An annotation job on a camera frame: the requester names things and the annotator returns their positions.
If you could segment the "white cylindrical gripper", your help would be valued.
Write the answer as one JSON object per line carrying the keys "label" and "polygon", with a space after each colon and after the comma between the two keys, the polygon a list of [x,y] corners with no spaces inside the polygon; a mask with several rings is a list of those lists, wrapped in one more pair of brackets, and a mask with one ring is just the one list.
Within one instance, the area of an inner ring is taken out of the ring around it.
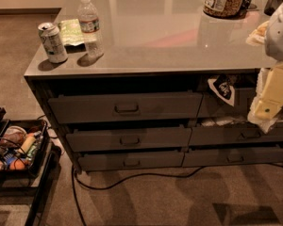
{"label": "white cylindrical gripper", "polygon": [[283,62],[259,73],[257,95],[250,107],[247,120],[262,123],[272,120],[283,107]]}

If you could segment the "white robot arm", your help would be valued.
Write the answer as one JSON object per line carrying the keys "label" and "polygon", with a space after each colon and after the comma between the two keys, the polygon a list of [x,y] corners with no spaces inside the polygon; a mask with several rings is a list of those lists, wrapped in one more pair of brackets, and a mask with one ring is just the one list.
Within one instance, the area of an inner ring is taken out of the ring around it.
{"label": "white robot arm", "polygon": [[246,39],[250,45],[264,45],[267,56],[276,60],[264,83],[258,82],[257,98],[248,120],[259,124],[272,120],[283,107],[283,2],[270,20],[261,24]]}

